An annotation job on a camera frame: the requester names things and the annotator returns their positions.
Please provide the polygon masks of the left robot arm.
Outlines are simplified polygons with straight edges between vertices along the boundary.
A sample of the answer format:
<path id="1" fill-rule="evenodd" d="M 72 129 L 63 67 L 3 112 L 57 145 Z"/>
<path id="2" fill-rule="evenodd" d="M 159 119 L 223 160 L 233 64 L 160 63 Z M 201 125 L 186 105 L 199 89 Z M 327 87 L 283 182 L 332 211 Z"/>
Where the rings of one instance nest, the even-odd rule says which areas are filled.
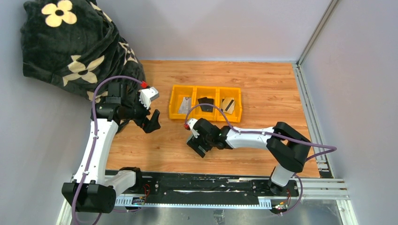
<path id="1" fill-rule="evenodd" d="M 127 189 L 141 188 L 142 175 L 137 167 L 122 168 L 114 177 L 105 179 L 110 147 L 122 121 L 134 121 L 147 134 L 161 127 L 159 110 L 150 112 L 150 105 L 159 97 L 159 92 L 146 84 L 141 86 L 142 89 L 129 101 L 128 86 L 111 82 L 104 101 L 95 104 L 91 140 L 74 178 L 64 183 L 61 189 L 64 198 L 77 212 L 110 213 L 120 194 Z"/>

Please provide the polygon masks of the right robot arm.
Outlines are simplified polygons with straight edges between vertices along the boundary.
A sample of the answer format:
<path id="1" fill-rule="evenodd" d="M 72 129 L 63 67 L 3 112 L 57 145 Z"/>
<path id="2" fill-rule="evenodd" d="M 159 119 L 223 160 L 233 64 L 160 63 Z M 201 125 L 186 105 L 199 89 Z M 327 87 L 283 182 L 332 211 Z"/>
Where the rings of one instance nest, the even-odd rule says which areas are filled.
<path id="1" fill-rule="evenodd" d="M 281 195 L 290 178 L 303 171 L 310 141 L 285 122 L 263 129 L 213 125 L 206 119 L 190 119 L 184 126 L 192 132 L 187 145 L 202 158 L 213 148 L 255 148 L 268 150 L 278 164 L 265 185 L 274 196 Z"/>

